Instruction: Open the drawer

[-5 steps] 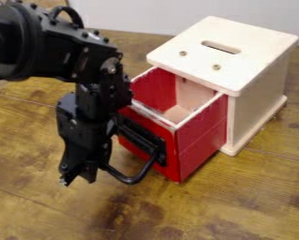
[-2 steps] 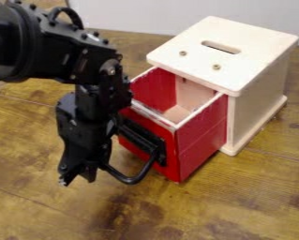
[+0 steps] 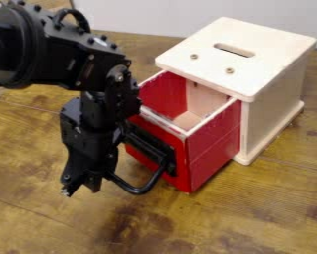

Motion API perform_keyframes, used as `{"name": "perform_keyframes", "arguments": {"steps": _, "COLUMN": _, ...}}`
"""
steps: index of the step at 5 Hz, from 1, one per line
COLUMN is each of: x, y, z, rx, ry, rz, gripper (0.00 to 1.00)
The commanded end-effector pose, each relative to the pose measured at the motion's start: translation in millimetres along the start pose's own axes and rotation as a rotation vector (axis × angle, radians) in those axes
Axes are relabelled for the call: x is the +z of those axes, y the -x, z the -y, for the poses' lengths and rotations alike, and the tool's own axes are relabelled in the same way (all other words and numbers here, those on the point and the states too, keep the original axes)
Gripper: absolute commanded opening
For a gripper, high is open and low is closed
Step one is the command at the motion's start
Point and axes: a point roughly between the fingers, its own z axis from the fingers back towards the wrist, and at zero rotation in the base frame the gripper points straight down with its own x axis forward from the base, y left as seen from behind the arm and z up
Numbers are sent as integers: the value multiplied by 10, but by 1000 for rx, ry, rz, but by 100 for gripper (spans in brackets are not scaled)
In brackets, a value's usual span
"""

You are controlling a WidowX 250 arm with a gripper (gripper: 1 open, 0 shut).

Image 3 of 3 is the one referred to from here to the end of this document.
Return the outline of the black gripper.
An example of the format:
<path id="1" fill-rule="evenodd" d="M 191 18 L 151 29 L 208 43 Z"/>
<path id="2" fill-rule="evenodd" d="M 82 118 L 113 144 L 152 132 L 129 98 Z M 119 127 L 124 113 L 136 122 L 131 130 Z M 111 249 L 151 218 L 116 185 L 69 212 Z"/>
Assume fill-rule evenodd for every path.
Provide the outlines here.
<path id="1" fill-rule="evenodd" d="M 72 99 L 60 113 L 61 140 L 68 160 L 61 173 L 61 195 L 70 197 L 81 186 L 100 191 L 101 179 L 115 174 L 119 150 L 115 122 L 104 100 Z"/>

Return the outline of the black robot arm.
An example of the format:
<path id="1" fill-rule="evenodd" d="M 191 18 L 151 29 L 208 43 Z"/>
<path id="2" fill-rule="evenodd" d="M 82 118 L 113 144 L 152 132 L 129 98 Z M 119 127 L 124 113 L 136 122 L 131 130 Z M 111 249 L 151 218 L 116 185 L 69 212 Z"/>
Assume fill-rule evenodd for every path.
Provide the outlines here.
<path id="1" fill-rule="evenodd" d="M 0 87 L 44 84 L 78 93 L 60 112 L 65 196 L 81 186 L 97 192 L 115 171 L 125 120 L 140 107 L 129 65 L 117 45 L 91 32 L 80 11 L 0 1 Z"/>

